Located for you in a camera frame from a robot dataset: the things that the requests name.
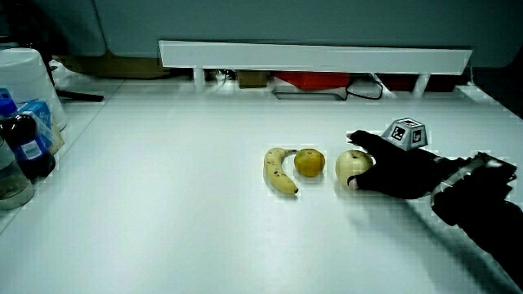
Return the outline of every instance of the banana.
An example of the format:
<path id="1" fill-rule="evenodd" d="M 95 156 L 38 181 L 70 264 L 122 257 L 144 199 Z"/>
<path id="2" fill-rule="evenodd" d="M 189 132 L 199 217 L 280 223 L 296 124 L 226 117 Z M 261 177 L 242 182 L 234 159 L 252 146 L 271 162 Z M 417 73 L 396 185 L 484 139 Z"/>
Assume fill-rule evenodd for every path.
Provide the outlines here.
<path id="1" fill-rule="evenodd" d="M 265 154 L 264 168 L 270 183 L 284 194 L 294 195 L 297 193 L 297 186 L 294 184 L 281 167 L 284 158 L 292 153 L 297 152 L 295 149 L 273 148 Z"/>

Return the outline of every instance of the white bucket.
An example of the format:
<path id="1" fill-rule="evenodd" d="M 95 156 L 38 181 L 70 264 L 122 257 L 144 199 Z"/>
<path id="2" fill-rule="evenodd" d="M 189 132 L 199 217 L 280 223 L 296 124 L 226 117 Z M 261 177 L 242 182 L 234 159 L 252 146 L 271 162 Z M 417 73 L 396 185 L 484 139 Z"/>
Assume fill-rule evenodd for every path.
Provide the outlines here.
<path id="1" fill-rule="evenodd" d="M 15 103 L 45 101 L 59 130 L 67 125 L 67 115 L 47 74 L 40 53 L 29 48 L 0 51 L 0 88 L 6 88 Z"/>

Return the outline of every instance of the water bottle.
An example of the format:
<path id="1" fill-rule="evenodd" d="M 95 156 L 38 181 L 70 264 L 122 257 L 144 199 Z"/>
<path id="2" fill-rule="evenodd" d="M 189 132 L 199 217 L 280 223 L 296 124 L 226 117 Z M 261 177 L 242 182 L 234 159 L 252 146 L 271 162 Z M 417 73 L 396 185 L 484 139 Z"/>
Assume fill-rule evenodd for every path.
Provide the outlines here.
<path id="1" fill-rule="evenodd" d="M 15 155 L 0 137 L 0 210 L 26 204 L 34 196 L 31 181 L 16 164 Z"/>
<path id="2" fill-rule="evenodd" d="M 19 114 L 11 98 L 0 99 L 0 136 L 7 142 L 22 172 L 30 180 L 45 177 L 56 161 L 38 132 L 38 122 L 30 114 Z"/>

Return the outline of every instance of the hand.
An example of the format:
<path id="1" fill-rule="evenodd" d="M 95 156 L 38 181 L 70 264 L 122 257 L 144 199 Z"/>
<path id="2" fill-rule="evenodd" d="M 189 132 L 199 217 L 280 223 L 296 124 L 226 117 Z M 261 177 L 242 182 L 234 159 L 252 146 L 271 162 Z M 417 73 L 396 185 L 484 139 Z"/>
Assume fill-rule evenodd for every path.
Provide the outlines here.
<path id="1" fill-rule="evenodd" d="M 397 198 L 420 198 L 441 180 L 434 154 L 422 149 L 404 151 L 382 137 L 366 131 L 348 133 L 352 144 L 373 155 L 376 164 L 352 177 L 352 189 L 368 189 Z"/>

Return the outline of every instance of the blue bottle cap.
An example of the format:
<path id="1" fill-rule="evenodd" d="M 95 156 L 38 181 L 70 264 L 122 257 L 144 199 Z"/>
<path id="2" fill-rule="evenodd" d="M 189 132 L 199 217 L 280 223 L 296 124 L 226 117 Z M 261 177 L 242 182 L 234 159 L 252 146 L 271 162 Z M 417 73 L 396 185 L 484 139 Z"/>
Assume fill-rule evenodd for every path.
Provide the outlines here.
<path id="1" fill-rule="evenodd" d="M 15 101 L 11 98 L 0 99 L 0 115 L 8 116 L 16 111 Z"/>

